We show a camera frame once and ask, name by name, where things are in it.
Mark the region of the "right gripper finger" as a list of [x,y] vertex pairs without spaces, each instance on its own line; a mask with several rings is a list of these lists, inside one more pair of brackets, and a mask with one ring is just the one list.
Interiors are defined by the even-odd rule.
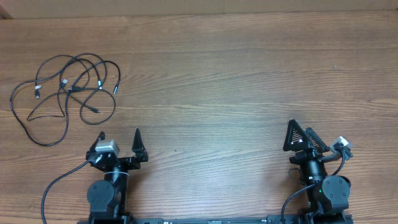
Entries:
[[330,148],[322,141],[319,135],[312,128],[306,128],[305,133],[319,153],[328,152],[330,150]]
[[304,151],[310,148],[310,139],[296,120],[288,122],[283,151]]

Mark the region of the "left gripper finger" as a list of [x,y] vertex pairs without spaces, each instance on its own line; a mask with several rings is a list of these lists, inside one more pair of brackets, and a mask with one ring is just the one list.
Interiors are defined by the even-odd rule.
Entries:
[[102,140],[105,140],[105,133],[103,131],[100,132],[100,134],[98,135],[98,137],[96,138],[96,140],[94,141],[92,146],[90,147],[90,151],[95,152],[96,145],[98,144],[99,141],[102,141]]
[[132,152],[135,154],[135,157],[139,162],[147,162],[149,160],[149,156],[142,141],[142,136],[139,128],[136,128],[134,133]]

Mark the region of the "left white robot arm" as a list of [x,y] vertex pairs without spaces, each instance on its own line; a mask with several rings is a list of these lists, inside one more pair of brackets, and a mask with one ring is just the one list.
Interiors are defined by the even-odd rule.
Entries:
[[137,222],[133,214],[126,211],[129,171],[139,170],[141,163],[149,160],[138,128],[134,133],[131,151],[132,156],[120,157],[116,141],[105,139],[105,133],[100,132],[86,152],[86,160],[90,166],[104,173],[104,178],[91,184],[87,191],[87,201],[90,204],[89,223]]

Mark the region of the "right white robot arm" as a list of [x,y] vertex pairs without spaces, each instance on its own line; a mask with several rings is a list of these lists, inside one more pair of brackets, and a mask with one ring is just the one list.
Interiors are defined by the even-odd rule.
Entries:
[[[316,132],[301,128],[296,120],[288,122],[283,150],[292,151],[291,164],[298,166],[298,181],[303,188],[286,199],[280,211],[280,223],[353,223],[349,208],[351,182],[339,175],[345,162],[353,157],[352,144],[340,136],[327,146]],[[298,214],[285,214],[288,203],[298,195],[306,193],[308,207]]]

